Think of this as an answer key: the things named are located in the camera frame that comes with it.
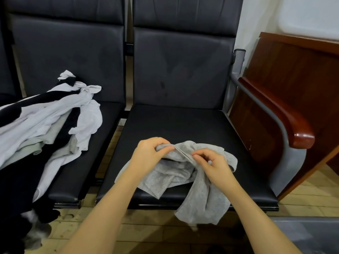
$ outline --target row of chairs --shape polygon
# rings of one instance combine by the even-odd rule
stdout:
[[[95,95],[103,124],[89,150],[59,171],[48,190],[56,207],[79,207],[125,112],[125,56],[133,49],[133,107],[102,185],[99,201],[142,139],[191,140],[223,147],[238,159],[235,177],[265,211],[303,164],[314,136],[303,117],[254,82],[240,77],[244,50],[234,50],[243,0],[133,0],[134,43],[125,43],[124,0],[5,0],[28,96],[55,85],[69,70]],[[228,118],[236,89],[245,91],[280,126],[284,152],[269,181]],[[133,209],[177,209],[191,184],[157,200],[137,189]]]

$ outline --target hand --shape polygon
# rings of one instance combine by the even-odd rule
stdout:
[[[167,146],[159,151],[155,151],[155,147],[160,144],[170,144],[169,141],[161,137],[153,137],[139,142],[130,159],[128,171],[132,171],[141,180],[147,175],[155,165],[170,151],[175,150],[173,146]]]
[[[210,149],[196,150],[191,155],[202,166],[210,181],[222,192],[225,193],[237,184],[224,156]]]

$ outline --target right hand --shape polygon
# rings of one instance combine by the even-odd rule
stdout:
[[[191,155],[202,166],[210,181],[221,191],[227,191],[237,184],[224,156],[207,148],[196,150]]]

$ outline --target gray metal frame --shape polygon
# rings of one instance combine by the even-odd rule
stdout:
[[[289,145],[289,138],[287,135],[286,128],[282,121],[271,111],[264,103],[262,103],[256,96],[254,96],[247,88],[245,88],[239,81],[240,71],[242,68],[243,58],[245,51],[235,50],[235,54],[239,55],[239,62],[235,62],[232,67],[231,80],[227,86],[225,95],[224,107],[231,108],[235,98],[235,90],[237,87],[246,93],[259,107],[261,107],[279,126],[283,138],[283,154],[280,162],[275,167],[271,175],[269,176],[269,186],[273,190],[274,194],[278,196],[293,177],[300,170],[306,157],[306,149],[294,149]]]

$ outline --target metal armrest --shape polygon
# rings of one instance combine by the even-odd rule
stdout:
[[[269,177],[269,185],[278,196],[300,170],[306,157],[306,149],[314,144],[314,133],[307,120],[292,107],[274,96],[261,85],[231,74],[231,81],[243,90],[278,124],[284,142],[283,155]]]

